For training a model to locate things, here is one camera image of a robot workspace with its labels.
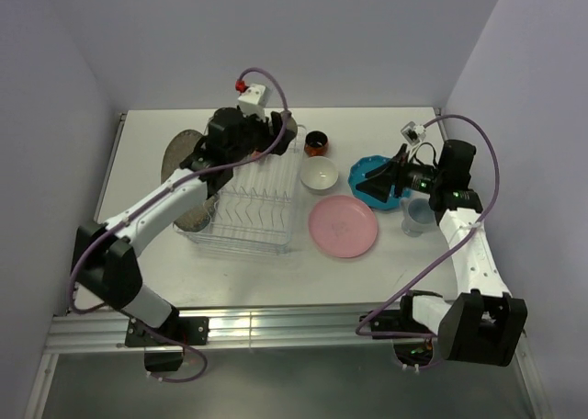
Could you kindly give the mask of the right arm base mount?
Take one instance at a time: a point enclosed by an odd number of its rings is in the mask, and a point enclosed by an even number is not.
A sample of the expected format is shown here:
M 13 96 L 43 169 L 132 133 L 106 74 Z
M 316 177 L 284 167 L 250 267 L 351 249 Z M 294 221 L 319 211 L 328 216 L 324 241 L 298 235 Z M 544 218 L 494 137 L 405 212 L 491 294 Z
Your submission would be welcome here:
M 431 332 L 419 323 L 404 319 L 400 309 L 383 311 L 366 323 L 360 333 L 372 340 L 391 340 L 402 369 L 418 372 L 433 364 Z

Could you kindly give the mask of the blue polka dot plate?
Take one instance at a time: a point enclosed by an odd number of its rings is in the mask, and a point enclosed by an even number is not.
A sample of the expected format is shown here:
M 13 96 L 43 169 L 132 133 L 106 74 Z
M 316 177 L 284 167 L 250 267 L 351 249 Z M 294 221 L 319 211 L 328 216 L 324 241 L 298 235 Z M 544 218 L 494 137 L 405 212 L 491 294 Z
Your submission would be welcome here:
M 364 202 L 373 210 L 391 211 L 400 207 L 400 199 L 390 195 L 386 202 L 381 202 L 372 198 L 367 193 L 359 191 L 356 186 L 366 179 L 366 174 L 377 169 L 389 161 L 389 157 L 382 155 L 371 155 L 359 159 L 349 170 L 347 183 L 351 189 L 352 195 Z

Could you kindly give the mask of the light blue footed cup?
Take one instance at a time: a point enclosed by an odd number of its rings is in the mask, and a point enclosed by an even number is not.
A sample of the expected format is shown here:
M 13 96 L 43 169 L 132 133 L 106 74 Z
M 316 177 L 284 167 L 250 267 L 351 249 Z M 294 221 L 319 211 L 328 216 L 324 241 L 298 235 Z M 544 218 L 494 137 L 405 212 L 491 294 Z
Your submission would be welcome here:
M 400 208 L 401 228 L 407 236 L 419 237 L 436 228 L 435 214 L 426 198 L 402 198 Z

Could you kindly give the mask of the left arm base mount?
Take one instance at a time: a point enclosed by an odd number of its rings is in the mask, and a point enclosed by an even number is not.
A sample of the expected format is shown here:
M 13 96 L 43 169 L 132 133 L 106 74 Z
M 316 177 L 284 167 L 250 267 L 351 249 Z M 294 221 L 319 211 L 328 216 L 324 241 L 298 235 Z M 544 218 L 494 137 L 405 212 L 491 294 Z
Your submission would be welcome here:
M 151 376 L 179 383 L 198 379 L 208 369 L 208 359 L 196 349 L 196 346 L 206 345 L 208 337 L 209 317 L 205 316 L 179 316 L 165 328 L 152 328 L 130 319 L 124 346 L 144 349 L 144 368 Z M 181 368 L 189 355 L 200 359 L 201 369 L 193 377 L 172 378 L 171 374 Z

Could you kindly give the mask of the black and orange cup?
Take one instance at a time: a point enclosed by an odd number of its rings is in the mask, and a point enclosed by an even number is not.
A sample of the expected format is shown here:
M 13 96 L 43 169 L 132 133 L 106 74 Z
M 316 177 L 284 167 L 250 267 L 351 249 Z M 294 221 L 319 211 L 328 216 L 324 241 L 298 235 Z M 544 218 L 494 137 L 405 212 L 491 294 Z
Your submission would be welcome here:
M 306 135 L 304 152 L 309 157 L 325 156 L 328 152 L 328 148 L 329 140 L 324 132 L 314 130 Z

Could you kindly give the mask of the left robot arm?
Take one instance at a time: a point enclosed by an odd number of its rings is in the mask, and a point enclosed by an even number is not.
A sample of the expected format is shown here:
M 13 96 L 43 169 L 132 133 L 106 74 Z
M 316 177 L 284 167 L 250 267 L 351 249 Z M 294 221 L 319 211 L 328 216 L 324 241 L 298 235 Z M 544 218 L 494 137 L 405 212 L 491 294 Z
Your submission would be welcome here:
M 266 119 L 239 108 L 216 110 L 205 135 L 190 150 L 176 152 L 174 172 L 131 208 L 102 223 L 90 221 L 77 230 L 67 288 L 68 304 L 81 285 L 104 306 L 144 325 L 158 345 L 181 337 L 179 310 L 142 279 L 138 258 L 166 227 L 183 214 L 204 206 L 233 177 L 235 168 L 269 154 L 283 154 L 296 137 L 289 110 Z

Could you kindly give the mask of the aluminium mounting rail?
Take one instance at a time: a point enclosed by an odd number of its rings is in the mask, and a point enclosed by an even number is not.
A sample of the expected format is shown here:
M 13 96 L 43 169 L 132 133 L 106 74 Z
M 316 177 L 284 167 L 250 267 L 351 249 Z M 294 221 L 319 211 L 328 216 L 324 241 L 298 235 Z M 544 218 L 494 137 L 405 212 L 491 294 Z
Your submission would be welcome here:
M 359 318 L 376 305 L 330 304 L 310 306 L 266 306 L 257 308 L 200 308 L 181 315 L 207 317 L 208 340 L 198 350 L 374 345 L 367 326 L 356 334 Z M 45 355 L 178 352 L 174 345 L 128 347 L 125 337 L 129 320 L 115 311 L 55 317 L 51 321 L 42 352 Z

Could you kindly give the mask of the pink plate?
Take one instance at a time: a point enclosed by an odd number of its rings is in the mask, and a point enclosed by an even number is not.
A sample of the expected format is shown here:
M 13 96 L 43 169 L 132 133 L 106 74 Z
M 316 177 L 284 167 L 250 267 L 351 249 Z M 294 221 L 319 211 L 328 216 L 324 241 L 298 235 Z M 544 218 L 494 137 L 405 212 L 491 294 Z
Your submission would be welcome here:
M 379 225 L 374 212 L 361 200 L 335 195 L 321 199 L 308 217 L 310 237 L 325 254 L 355 258 L 376 242 Z

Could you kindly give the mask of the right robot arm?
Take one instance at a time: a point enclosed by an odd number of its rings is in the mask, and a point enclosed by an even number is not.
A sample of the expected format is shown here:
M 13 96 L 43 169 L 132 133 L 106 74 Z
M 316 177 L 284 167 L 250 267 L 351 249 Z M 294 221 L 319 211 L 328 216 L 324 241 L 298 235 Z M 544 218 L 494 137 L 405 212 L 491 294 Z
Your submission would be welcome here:
M 403 145 L 358 184 L 359 191 L 379 201 L 399 197 L 406 189 L 428 195 L 448 245 L 433 264 L 451 259 L 458 289 L 456 299 L 447 302 L 438 293 L 407 288 L 394 298 L 399 309 L 384 305 L 360 324 L 375 339 L 434 338 L 445 360 L 506 367 L 524 330 L 527 307 L 512 296 L 493 260 L 484 230 L 490 209 L 469 186 L 475 154 L 474 145 L 449 140 L 437 164 L 418 164 Z

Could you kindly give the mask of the speckled grey plate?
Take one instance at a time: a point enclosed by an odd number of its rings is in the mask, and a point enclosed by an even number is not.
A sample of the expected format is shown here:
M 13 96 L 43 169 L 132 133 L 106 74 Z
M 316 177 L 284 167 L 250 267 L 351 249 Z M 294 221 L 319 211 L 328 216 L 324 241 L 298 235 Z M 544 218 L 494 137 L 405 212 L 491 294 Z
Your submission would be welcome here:
M 203 138 L 197 130 L 183 130 L 168 144 L 162 161 L 161 183 L 164 183 L 195 149 L 196 144 Z M 183 232 L 201 232 L 212 220 L 216 212 L 219 196 L 208 198 L 203 205 L 191 209 L 174 221 L 175 226 Z

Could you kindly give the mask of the white bowl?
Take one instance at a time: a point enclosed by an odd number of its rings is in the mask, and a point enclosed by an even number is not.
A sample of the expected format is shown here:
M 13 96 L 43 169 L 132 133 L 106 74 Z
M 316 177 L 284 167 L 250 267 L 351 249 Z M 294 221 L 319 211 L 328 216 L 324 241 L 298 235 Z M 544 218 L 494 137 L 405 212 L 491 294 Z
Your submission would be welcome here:
M 339 179 L 335 163 L 324 156 L 306 159 L 300 168 L 300 182 L 313 194 L 327 194 Z

